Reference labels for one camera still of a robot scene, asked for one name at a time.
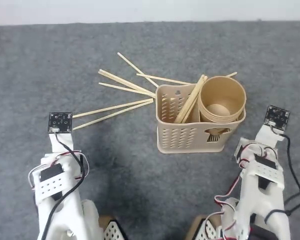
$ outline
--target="white plastic part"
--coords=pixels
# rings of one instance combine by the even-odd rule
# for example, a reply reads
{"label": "white plastic part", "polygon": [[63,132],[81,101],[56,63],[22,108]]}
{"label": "white plastic part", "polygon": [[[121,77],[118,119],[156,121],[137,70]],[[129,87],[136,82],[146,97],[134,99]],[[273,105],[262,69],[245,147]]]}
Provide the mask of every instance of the white plastic part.
{"label": "white plastic part", "polygon": [[[57,141],[56,135],[54,133],[49,133],[49,138],[51,141],[53,153],[63,153],[68,151]],[[72,140],[71,133],[58,133],[58,139],[61,143],[67,145],[71,150],[74,150],[74,142]]]}
{"label": "white plastic part", "polygon": [[[283,134],[284,132],[279,129],[274,129],[274,131],[278,134]],[[274,134],[268,125],[262,125],[259,132],[255,137],[255,141],[258,143],[262,143],[266,146],[275,148],[278,141],[282,141],[284,139],[283,136],[278,134]]]}
{"label": "white plastic part", "polygon": [[118,224],[111,221],[104,231],[104,240],[125,240]]}
{"label": "white plastic part", "polygon": [[[271,139],[271,141],[268,140],[266,142],[270,143],[272,146],[275,146],[277,141],[280,141],[276,137],[272,137]],[[237,156],[240,147],[244,147],[248,143],[251,143],[251,141],[241,138],[235,156]],[[277,169],[270,168],[257,162],[255,160],[255,154],[264,154],[264,151],[261,151],[260,147],[264,149],[266,145],[261,143],[251,144],[241,153],[242,158],[249,160],[249,163],[244,165],[245,169],[242,170],[240,175],[242,178],[240,201],[233,216],[236,220],[234,232],[237,240],[248,239],[250,233],[250,216],[252,214],[256,214],[258,222],[260,222],[261,219],[264,220],[271,210],[284,210],[283,190],[285,185],[283,168],[280,166],[276,159],[276,154],[273,151],[269,151],[266,158],[273,161]],[[271,181],[266,189],[259,188],[259,177]],[[284,213],[273,213],[269,217],[266,226],[271,232],[276,234],[278,239],[291,239],[289,219]]]}
{"label": "white plastic part", "polygon": [[[41,162],[49,162],[54,157],[55,154],[46,155]],[[56,204],[56,201],[50,197],[55,184],[61,179],[62,186],[59,186],[58,190],[62,191],[62,195],[76,185],[75,176],[77,175],[74,173],[79,166],[77,162],[70,156],[63,156],[58,163],[61,164],[64,173],[51,179],[40,182],[40,171],[34,171],[32,174],[39,217],[40,233],[38,240],[41,240],[48,216]],[[50,191],[46,194],[46,191],[40,192],[41,189],[46,191],[50,189]],[[66,197],[54,212],[46,240],[63,240],[67,239],[68,235],[75,236],[77,240],[103,240],[103,230],[99,227],[98,219],[99,214],[95,204],[89,200],[81,202],[79,191],[76,189]]]}
{"label": "white plastic part", "polygon": [[74,185],[74,177],[68,172],[60,173],[45,181],[35,184],[35,202],[40,204],[52,195],[70,189]]}
{"label": "white plastic part", "polygon": [[204,221],[201,223],[201,226],[199,228],[199,231],[197,232],[194,240],[210,240],[210,239],[217,239],[217,231],[214,228],[214,226],[211,224],[209,220],[206,221],[206,226],[203,225]]}

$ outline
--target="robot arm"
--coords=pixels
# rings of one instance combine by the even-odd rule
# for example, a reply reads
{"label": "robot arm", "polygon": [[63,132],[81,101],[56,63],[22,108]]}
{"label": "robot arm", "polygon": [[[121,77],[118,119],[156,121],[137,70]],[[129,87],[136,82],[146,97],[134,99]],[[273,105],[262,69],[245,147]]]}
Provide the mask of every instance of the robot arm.
{"label": "robot arm", "polygon": [[77,189],[87,176],[84,170],[82,173],[83,158],[86,157],[80,151],[74,151],[72,114],[55,112],[49,116],[52,153],[46,154],[40,167],[31,173],[39,218],[37,239],[65,240],[75,236],[77,240],[103,240],[104,231],[99,227],[95,204],[90,200],[81,201]]}

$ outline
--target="white robotic arm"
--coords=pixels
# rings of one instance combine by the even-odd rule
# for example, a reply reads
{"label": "white robotic arm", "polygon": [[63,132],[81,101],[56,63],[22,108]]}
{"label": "white robotic arm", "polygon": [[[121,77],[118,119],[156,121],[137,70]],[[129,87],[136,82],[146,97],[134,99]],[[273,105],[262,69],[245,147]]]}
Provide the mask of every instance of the white robotic arm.
{"label": "white robotic arm", "polygon": [[[38,210],[38,240],[124,240],[117,222],[104,230],[99,213],[91,200],[81,200],[78,186],[89,173],[89,163],[81,151],[74,151],[71,136],[72,113],[49,115],[52,153],[28,175]],[[87,163],[87,173],[83,168]]]}
{"label": "white robotic arm", "polygon": [[[255,140],[240,139],[234,157],[242,170],[225,195],[215,196],[214,201],[221,206],[221,211],[210,214],[202,222],[195,240],[291,239],[289,219],[284,207],[283,168],[275,148],[277,142],[284,139],[280,134],[286,129],[288,117],[288,111],[269,106]],[[240,199],[230,197],[224,201],[219,200],[229,197],[239,179]],[[207,224],[211,224],[209,218],[214,215],[220,215],[220,224],[211,230]],[[257,236],[254,235],[256,232],[262,232],[262,238],[250,238]]]}

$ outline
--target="paper cup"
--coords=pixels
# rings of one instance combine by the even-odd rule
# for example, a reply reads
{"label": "paper cup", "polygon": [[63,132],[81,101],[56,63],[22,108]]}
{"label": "paper cup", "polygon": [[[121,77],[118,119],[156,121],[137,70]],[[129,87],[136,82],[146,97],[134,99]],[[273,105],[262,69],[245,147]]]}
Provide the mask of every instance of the paper cup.
{"label": "paper cup", "polygon": [[243,86],[227,76],[214,76],[201,87],[198,107],[203,121],[231,123],[243,112],[247,96]]}

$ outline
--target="cable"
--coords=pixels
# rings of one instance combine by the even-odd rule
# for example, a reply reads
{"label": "cable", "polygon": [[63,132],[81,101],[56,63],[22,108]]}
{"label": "cable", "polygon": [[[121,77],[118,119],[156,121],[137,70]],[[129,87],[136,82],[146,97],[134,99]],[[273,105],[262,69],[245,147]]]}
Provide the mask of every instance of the cable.
{"label": "cable", "polygon": [[272,147],[270,147],[270,146],[266,146],[263,150],[266,150],[266,149],[271,149],[273,152],[274,152],[274,155],[275,155],[275,159],[277,159],[278,160],[278,154],[277,154],[277,152],[272,148]]}
{"label": "cable", "polygon": [[[84,155],[84,154],[83,154],[82,152],[80,152],[80,151],[73,151],[73,152],[76,153],[76,154],[79,154],[79,155],[82,156],[83,159],[85,160],[86,166],[87,166],[87,172],[86,172],[86,175],[85,175],[84,177],[86,178],[86,177],[89,175],[89,173],[90,173],[90,165],[89,165],[88,159],[87,159],[86,155]],[[63,153],[57,155],[57,156],[55,157],[55,160],[51,163],[50,167],[53,166],[53,165],[55,165],[56,162],[58,162],[58,160],[60,159],[61,156],[66,156],[66,155],[69,155],[69,154],[71,154],[71,153],[70,153],[69,151],[66,151],[66,152],[63,152]]]}
{"label": "cable", "polygon": [[[290,144],[291,144],[290,138],[289,138],[286,134],[276,133],[276,132],[274,131],[274,128],[273,128],[272,126],[270,126],[270,128],[271,128],[271,130],[272,130],[272,132],[273,132],[274,134],[280,135],[280,136],[286,138],[287,141],[288,141],[288,143],[287,143],[287,149],[286,149],[286,155],[287,155],[287,158],[288,158],[288,164],[289,164],[289,168],[290,168],[290,171],[291,171],[291,173],[292,173],[292,176],[293,176],[293,178],[294,178],[294,180],[295,180],[295,182],[296,182],[296,184],[297,184],[297,186],[298,186],[298,188],[299,188],[299,192],[293,194],[293,195],[290,196],[287,200],[284,201],[284,204],[286,205],[289,201],[291,201],[292,199],[294,199],[295,197],[297,197],[297,196],[300,195],[300,183],[299,183],[298,178],[297,178],[297,176],[296,176],[296,174],[295,174],[295,171],[294,171],[294,169],[293,169],[293,167],[292,167],[292,162],[291,162],[291,158],[290,158]],[[267,221],[268,221],[269,217],[270,217],[272,214],[274,214],[274,213],[283,213],[283,214],[286,214],[287,216],[290,216],[295,210],[297,210],[297,209],[299,209],[299,208],[300,208],[300,203],[299,203],[298,205],[294,206],[294,207],[293,207],[292,209],[290,209],[290,210],[273,209],[273,210],[271,210],[271,211],[266,215],[266,217],[264,218],[264,222],[267,224]]]}
{"label": "cable", "polygon": [[247,145],[245,145],[245,146],[242,148],[242,151],[241,151],[241,153],[240,153],[240,159],[241,159],[241,156],[242,156],[242,153],[244,152],[244,150],[246,150],[246,149],[247,149],[250,145],[252,145],[252,144],[257,144],[257,145],[258,145],[258,147],[259,147],[260,150],[261,150],[260,157],[262,156],[262,153],[263,153],[262,147],[259,145],[259,143],[253,141],[253,142],[248,143]]}
{"label": "cable", "polygon": [[295,183],[297,184],[297,186],[298,186],[298,188],[299,188],[299,192],[293,194],[292,196],[288,197],[288,199],[286,199],[286,200],[284,201],[284,205],[286,205],[286,204],[288,204],[288,202],[290,202],[292,199],[294,199],[294,198],[300,196],[300,183],[299,183],[299,180],[298,180],[298,178],[297,178],[297,176],[296,176],[295,170],[294,170],[293,167],[292,167],[292,161],[291,161],[291,158],[290,158],[290,144],[291,144],[290,137],[288,137],[288,135],[286,135],[286,134],[276,133],[276,132],[274,131],[273,126],[270,126],[270,128],[271,128],[271,131],[272,131],[274,134],[277,134],[277,135],[279,135],[279,136],[281,136],[281,137],[284,137],[284,138],[286,138],[287,141],[288,141],[287,147],[286,147],[286,156],[287,156],[287,158],[288,158],[288,165],[289,165],[290,172],[291,172],[291,174],[292,174],[292,176],[293,176],[293,178],[294,178],[294,181],[295,181]]}
{"label": "cable", "polygon": [[41,165],[39,165],[39,166],[36,166],[36,167],[32,168],[32,169],[29,171],[29,173],[28,173],[28,182],[29,182],[30,187],[31,187],[32,189],[34,189],[35,185],[34,185],[34,183],[33,183],[32,180],[31,180],[31,174],[32,174],[35,170],[38,170],[38,169],[40,169],[40,168],[42,168],[42,167],[48,168],[49,165],[48,165],[48,164],[41,164]]}
{"label": "cable", "polygon": [[237,175],[237,177],[234,179],[234,181],[232,182],[232,184],[230,185],[228,191],[226,192],[225,195],[215,195],[214,196],[214,202],[216,204],[218,204],[220,207],[222,207],[222,205],[227,205],[229,206],[234,212],[236,211],[235,207],[232,206],[230,203],[226,202],[226,201],[221,201],[221,200],[218,200],[218,198],[225,198],[225,197],[228,197],[232,191],[235,189],[237,183],[239,182],[239,179],[240,179],[240,173]]}
{"label": "cable", "polygon": [[206,235],[206,225],[207,225],[207,221],[209,220],[209,218],[211,218],[214,215],[222,215],[224,214],[224,211],[216,211],[214,213],[211,213],[210,215],[208,215],[205,220],[203,221],[203,239],[209,239]]}
{"label": "cable", "polygon": [[53,206],[53,208],[51,209],[50,211],[50,214],[49,214],[49,217],[46,221],[46,224],[45,224],[45,227],[44,227],[44,231],[43,231],[43,234],[42,234],[42,237],[41,237],[41,240],[46,240],[47,238],[47,235],[48,235],[48,230],[49,230],[49,227],[50,227],[50,224],[51,224],[51,221],[52,221],[52,217],[57,209],[57,207],[62,203],[62,201],[68,197],[71,193],[73,193],[81,184],[82,182],[84,181],[84,175],[85,175],[85,169],[84,169],[84,166],[83,164],[81,164],[80,160],[78,159],[78,157],[75,155],[75,153],[67,146],[65,145],[64,143],[62,143],[61,141],[59,141],[58,139],[58,133],[55,132],[54,133],[55,135],[55,138],[57,140],[57,142],[59,144],[61,144],[65,149],[67,149],[69,151],[69,153],[74,157],[74,159],[77,161],[77,163],[79,164],[80,166],[80,170],[81,170],[81,173],[82,173],[82,177],[80,178],[80,180],[76,183],[76,185],[71,188],[69,191],[67,191],[60,199],[59,201]]}

